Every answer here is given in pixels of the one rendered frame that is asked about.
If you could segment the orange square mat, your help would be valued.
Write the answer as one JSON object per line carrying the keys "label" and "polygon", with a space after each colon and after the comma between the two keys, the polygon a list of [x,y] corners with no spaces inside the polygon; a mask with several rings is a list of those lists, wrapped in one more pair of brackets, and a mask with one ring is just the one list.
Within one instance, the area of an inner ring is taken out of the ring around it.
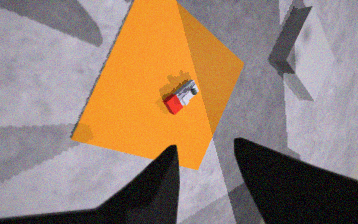
{"label": "orange square mat", "polygon": [[[244,63],[176,0],[135,0],[71,140],[198,170]],[[171,114],[163,100],[199,92]]]}

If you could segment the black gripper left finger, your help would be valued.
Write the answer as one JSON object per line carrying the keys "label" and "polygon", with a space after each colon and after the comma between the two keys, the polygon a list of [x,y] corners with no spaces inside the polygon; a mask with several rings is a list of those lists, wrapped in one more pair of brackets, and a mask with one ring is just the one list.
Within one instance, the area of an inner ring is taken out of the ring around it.
{"label": "black gripper left finger", "polygon": [[0,218],[0,224],[177,224],[177,145],[169,145],[98,208]]}

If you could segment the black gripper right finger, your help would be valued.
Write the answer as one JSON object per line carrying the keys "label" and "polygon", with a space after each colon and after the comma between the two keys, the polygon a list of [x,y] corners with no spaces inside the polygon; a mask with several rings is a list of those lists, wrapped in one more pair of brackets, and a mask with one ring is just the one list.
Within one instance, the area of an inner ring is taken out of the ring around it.
{"label": "black gripper right finger", "polygon": [[241,137],[234,155],[266,224],[358,224],[358,180]]}

